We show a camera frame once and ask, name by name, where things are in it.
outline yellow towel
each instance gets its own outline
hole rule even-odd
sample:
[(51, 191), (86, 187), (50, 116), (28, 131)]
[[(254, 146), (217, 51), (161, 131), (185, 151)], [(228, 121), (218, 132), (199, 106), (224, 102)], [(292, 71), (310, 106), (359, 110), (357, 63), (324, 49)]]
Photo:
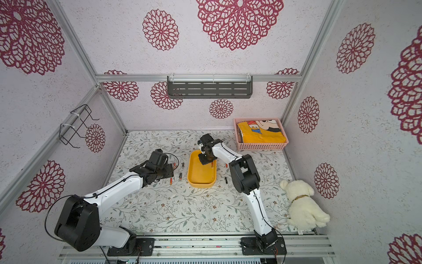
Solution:
[(286, 142), (275, 120), (245, 121), (238, 123), (238, 127), (244, 143)]

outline red flower pattern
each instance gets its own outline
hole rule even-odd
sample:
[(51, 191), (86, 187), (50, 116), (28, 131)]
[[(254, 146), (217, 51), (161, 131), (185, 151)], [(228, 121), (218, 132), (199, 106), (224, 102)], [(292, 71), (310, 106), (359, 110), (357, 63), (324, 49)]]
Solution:
[(154, 84), (151, 88), (151, 98), (156, 105), (168, 110), (178, 108), (183, 102), (183, 99), (171, 99), (168, 97), (166, 82)]
[(352, 29), (338, 48), (338, 70), (351, 73), (359, 69), (371, 54), (374, 39), (374, 30), (370, 24), (363, 23)]
[(174, 19), (162, 10), (151, 10), (143, 19), (143, 32), (148, 42), (158, 50), (172, 49), (179, 40)]
[(212, 42), (222, 48), (246, 49), (277, 23), (283, 0), (197, 0), (198, 18)]
[(233, 104), (226, 99), (217, 99), (210, 105), (210, 113), (217, 119), (224, 119), (233, 113)]
[(5, 238), (6, 236), (3, 236), (0, 228), (0, 260), (2, 259), (3, 249), (6, 247), (6, 245), (4, 244)]
[(60, 198), (65, 186), (65, 175), (60, 164), (47, 161), (34, 179), (16, 200), (22, 211), (41, 212), (47, 210)]
[(422, 144), (422, 26), (400, 57), (398, 67), (391, 73), (391, 114), (401, 121), (401, 130), (411, 132)]
[(106, 143), (106, 135), (100, 125), (92, 124), (85, 134), (85, 142), (92, 152), (100, 152)]
[(327, 163), (318, 165), (314, 175), (315, 186), (318, 192), (325, 198), (331, 199), (337, 195), (338, 183), (337, 172)]
[[(104, 74), (125, 74), (122, 71), (107, 71)], [(132, 101), (138, 97), (138, 86), (136, 82), (104, 82), (105, 90), (114, 98), (120, 101)]]
[[(299, 71), (293, 68), (286, 68), (276, 74), (298, 74)], [(269, 82), (267, 83), (267, 94), (275, 99), (287, 98), (293, 90), (295, 82)]]
[(319, 119), (318, 101), (312, 96), (306, 97), (300, 104), (298, 112), (298, 124), (304, 133), (310, 133), (315, 129)]
[(44, 75), (62, 64), (65, 40), (43, 0), (0, 0), (0, 17), (0, 56), (6, 66)]
[(388, 257), (390, 264), (422, 263), (422, 237), (418, 234), (395, 237), (389, 244)]

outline table surface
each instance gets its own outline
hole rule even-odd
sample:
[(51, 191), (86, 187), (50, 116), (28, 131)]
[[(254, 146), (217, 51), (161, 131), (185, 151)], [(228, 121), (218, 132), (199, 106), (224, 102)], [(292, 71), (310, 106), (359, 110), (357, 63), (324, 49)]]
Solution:
[[(215, 139), (224, 139), (228, 147), (236, 150), (233, 130), (130, 132), (110, 183), (147, 160), (158, 148), (176, 155), (180, 164), (175, 170), (172, 185), (170, 179), (164, 179), (126, 196), (102, 215), (101, 223), (123, 226), (137, 234), (253, 231), (248, 205), (233, 187), (225, 163), (217, 160), (217, 180), (211, 188), (193, 188), (187, 181), (190, 154), (198, 149), (196, 143), (206, 133)], [(261, 177), (262, 200), (271, 224), (279, 231), (297, 231), (286, 223), (290, 202), (279, 186), (282, 179), (292, 180), (283, 152), (245, 150), (240, 153), (250, 154), (254, 160)], [(169, 155), (169, 161), (175, 161), (174, 157)]]

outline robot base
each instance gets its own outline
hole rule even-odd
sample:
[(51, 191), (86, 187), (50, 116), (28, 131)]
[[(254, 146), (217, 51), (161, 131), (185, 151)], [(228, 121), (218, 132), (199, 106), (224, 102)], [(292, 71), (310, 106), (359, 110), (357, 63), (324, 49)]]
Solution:
[(109, 248), (107, 256), (117, 257), (117, 256), (137, 256), (139, 250), (141, 249), (140, 256), (152, 256), (152, 251), (154, 249), (154, 238), (136, 238), (135, 239), (135, 250), (128, 250), (126, 248)]
[(285, 255), (287, 253), (286, 245), (284, 243), (284, 239), (282, 237), (278, 237), (276, 243), (263, 252), (258, 250), (257, 238), (256, 237), (242, 237), (241, 238), (241, 245), (242, 246), (242, 253), (243, 255), (274, 255), (274, 250), (276, 250), (277, 255)]

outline zip tie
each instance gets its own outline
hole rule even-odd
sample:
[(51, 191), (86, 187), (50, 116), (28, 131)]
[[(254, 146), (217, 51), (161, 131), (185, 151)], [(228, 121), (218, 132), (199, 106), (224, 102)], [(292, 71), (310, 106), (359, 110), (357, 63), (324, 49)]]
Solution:
[(69, 124), (62, 124), (62, 125), (68, 125), (68, 126), (71, 126), (71, 127), (75, 128), (75, 126), (74, 126), (74, 125), (69, 125)]

